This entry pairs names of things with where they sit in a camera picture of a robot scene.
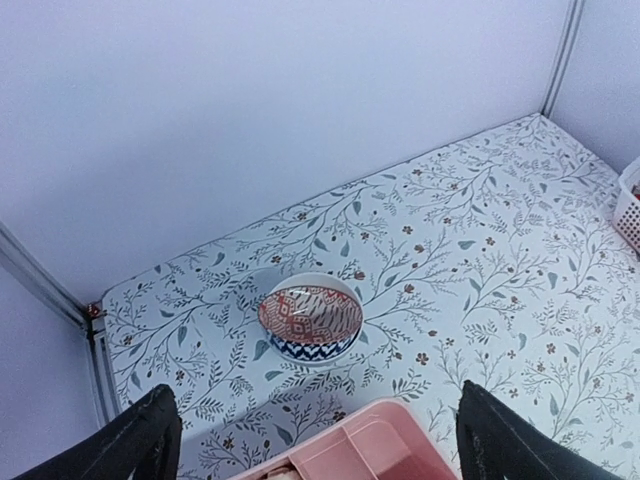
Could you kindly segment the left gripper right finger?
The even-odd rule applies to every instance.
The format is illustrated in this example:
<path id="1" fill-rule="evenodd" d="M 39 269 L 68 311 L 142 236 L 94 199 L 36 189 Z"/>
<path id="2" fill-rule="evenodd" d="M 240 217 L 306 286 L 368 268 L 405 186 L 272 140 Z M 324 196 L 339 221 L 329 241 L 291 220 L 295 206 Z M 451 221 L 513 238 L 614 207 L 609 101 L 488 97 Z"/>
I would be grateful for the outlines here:
<path id="1" fill-rule="evenodd" d="M 555 443 L 480 385 L 464 382 L 456 414 L 464 479 L 606 479 L 608 472 Z"/>

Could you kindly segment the cream underwear navy trim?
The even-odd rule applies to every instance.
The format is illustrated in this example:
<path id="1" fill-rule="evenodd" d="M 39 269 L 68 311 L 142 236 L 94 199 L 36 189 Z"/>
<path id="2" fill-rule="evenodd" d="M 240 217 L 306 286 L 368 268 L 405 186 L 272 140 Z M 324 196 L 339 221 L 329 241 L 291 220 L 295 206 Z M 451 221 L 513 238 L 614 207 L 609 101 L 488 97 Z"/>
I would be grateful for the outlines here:
<path id="1" fill-rule="evenodd" d="M 293 466 L 286 465 L 268 472 L 266 479 L 267 480 L 300 480 L 301 476 Z"/>

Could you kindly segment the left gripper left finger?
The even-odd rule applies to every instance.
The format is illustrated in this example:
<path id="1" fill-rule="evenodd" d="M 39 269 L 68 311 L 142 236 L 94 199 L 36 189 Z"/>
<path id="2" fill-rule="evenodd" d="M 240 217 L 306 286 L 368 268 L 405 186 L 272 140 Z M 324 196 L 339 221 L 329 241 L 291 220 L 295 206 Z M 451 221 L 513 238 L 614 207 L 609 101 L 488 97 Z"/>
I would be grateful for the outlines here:
<path id="1" fill-rule="evenodd" d="M 20 479 L 175 479 L 182 420 L 173 390 L 153 387 L 101 430 Z"/>

